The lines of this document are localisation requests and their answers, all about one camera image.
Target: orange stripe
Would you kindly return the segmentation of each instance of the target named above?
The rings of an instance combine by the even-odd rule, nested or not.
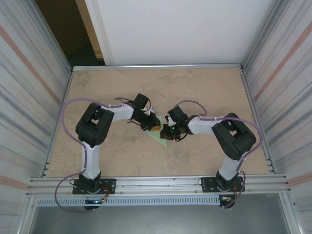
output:
[[[12,48],[12,50],[17,54],[17,56],[20,58],[20,60],[29,69],[29,71],[31,71],[31,73],[37,78],[37,80],[39,80],[39,82],[43,85],[43,87],[46,89],[46,91],[48,91],[48,93],[52,96],[52,98],[57,102],[57,104],[60,104],[60,99],[56,96],[56,94],[49,87],[49,85],[43,80],[43,78],[40,76],[40,74],[37,72],[37,70],[31,64],[31,62],[22,53],[22,51],[17,47],[17,45],[13,42],[13,40],[10,38],[10,36],[7,34],[7,32],[4,30],[4,28],[2,28],[1,25],[0,25],[0,34],[3,37],[3,39],[6,41],[6,43],[8,43],[8,45]]]
[[[17,189],[27,190],[28,185],[20,181],[0,175],[0,184],[7,185]]]
[[[312,181],[312,172],[288,180],[289,186],[297,186]]]
[[[308,37],[308,35],[312,32],[312,22],[307,26],[307,28],[303,31],[303,33],[300,35],[300,37],[297,39],[297,41],[294,43],[290,51],[287,53],[287,55],[284,57],[284,59],[281,61],[281,63],[276,67],[276,69],[273,71],[269,79],[264,83],[263,87],[260,89],[259,93],[255,96],[255,101],[258,101],[261,94],[264,92],[264,90],[269,86],[269,84],[272,82],[272,80],[277,76],[277,74],[280,72],[280,70],[284,67],[285,63],[289,60],[289,58],[297,51],[297,49],[300,47],[300,45],[305,41],[305,39]]]

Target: marble-patterned tabletop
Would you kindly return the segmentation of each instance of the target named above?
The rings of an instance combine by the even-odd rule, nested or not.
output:
[[[234,112],[254,121],[238,69],[76,71],[67,100],[92,98],[105,104],[118,104],[119,101],[113,100],[115,97],[134,99],[138,93],[151,100],[156,114],[163,119],[179,101],[190,99],[203,104],[209,117]],[[75,102],[65,110],[65,124],[75,136],[75,126],[88,105],[86,101]],[[193,103],[183,103],[180,107],[189,116],[202,112]],[[101,147],[102,176],[214,175],[224,159],[214,136],[187,136],[182,142],[167,144],[164,147],[135,124],[115,122]],[[60,126],[47,176],[63,177],[80,169],[81,146]],[[242,170],[248,174],[269,172],[261,148],[249,156]]]

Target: white wall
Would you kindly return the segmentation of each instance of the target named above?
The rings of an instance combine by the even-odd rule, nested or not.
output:
[[[86,0],[107,65],[241,63],[275,0]]]

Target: black mounting plate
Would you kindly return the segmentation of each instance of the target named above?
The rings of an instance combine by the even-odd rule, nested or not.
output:
[[[100,184],[105,184],[109,188],[109,194],[115,193],[116,188],[116,179],[100,179]],[[74,187],[73,187],[73,194],[91,194],[87,191],[85,191],[79,179],[75,179]],[[98,192],[94,194],[106,194],[106,191],[104,191],[102,188],[98,190]]]
[[[233,190],[234,187],[236,187],[237,192],[239,192],[243,184],[243,178],[240,176],[237,176],[233,182],[233,186],[227,191],[222,191],[219,189],[219,186],[216,182],[216,177],[203,177],[200,179],[200,181],[201,181],[201,188],[203,190],[203,193],[218,193],[218,192],[232,193],[234,192]]]

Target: vented metal strip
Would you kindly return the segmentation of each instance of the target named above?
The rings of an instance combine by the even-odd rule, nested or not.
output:
[[[88,200],[99,200],[101,197],[64,197],[58,202],[62,206],[94,206],[85,204]],[[154,206],[154,205],[220,205],[218,195],[186,195],[186,196],[111,196],[100,206]],[[53,197],[38,199],[38,207],[57,206]]]

